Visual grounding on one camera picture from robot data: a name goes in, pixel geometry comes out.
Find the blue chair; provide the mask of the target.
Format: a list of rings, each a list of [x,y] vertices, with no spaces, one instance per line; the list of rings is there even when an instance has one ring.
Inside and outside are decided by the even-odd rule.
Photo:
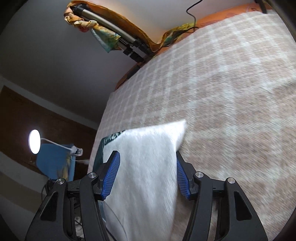
[[[37,154],[37,168],[51,180],[64,178],[73,181],[76,157],[70,150],[55,144],[41,144]]]

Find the pink plaid bed blanket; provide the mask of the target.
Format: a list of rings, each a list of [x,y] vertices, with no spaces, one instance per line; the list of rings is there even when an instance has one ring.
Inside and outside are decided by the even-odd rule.
[[[110,95],[91,157],[112,133],[181,119],[183,158],[235,178],[274,239],[295,208],[295,41],[275,11],[206,26],[149,61]]]

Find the orange bed sheet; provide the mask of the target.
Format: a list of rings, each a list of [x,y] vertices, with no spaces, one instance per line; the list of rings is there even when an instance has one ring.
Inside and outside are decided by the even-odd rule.
[[[210,15],[207,15],[206,17],[203,17],[199,20],[197,20],[197,27],[203,28],[208,25],[220,22],[222,20],[225,20],[227,18],[231,18],[236,15],[240,15],[242,13],[248,13],[248,12],[263,12],[260,5],[258,3],[249,3],[249,4],[243,4],[240,6],[235,6],[233,8],[225,9],[223,11],[219,11],[217,13],[213,13]],[[138,63],[133,66],[116,84],[115,90],[119,89],[126,81],[128,81],[135,73],[140,70],[140,68],[144,66],[143,63]]]

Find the colourful floral scarf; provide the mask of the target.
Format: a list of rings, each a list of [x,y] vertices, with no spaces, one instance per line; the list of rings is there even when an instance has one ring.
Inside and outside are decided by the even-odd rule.
[[[198,29],[196,20],[174,20],[166,1],[71,1],[64,20],[81,32],[91,31],[102,47],[138,47],[146,54],[174,44]]]

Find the white round desk lamp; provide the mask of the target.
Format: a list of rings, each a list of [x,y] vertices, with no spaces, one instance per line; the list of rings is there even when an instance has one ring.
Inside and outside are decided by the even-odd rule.
[[[83,155],[83,149],[82,148],[78,148],[76,146],[72,146],[72,147],[66,147],[64,145],[60,145],[56,142],[53,142],[47,138],[42,138],[40,135],[40,132],[36,129],[30,131],[29,133],[29,137],[28,137],[28,145],[29,145],[29,149],[30,151],[36,155],[40,149],[41,149],[41,144],[42,141],[48,142],[50,144],[56,145],[60,148],[66,149],[70,152],[71,155],[74,156],[82,156]]]

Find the green and white patterned garment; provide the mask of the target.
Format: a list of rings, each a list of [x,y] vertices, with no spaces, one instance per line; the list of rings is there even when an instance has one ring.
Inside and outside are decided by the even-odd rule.
[[[186,121],[134,128],[104,137],[94,168],[113,151],[120,165],[103,203],[106,227],[116,240],[169,240],[177,202],[177,157]]]

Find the silver folded tripod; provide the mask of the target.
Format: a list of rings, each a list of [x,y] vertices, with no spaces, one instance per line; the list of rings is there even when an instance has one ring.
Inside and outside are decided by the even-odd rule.
[[[106,52],[120,50],[137,63],[145,63],[154,53],[143,39],[91,10],[85,3],[67,8],[65,20],[82,32],[90,31]]]

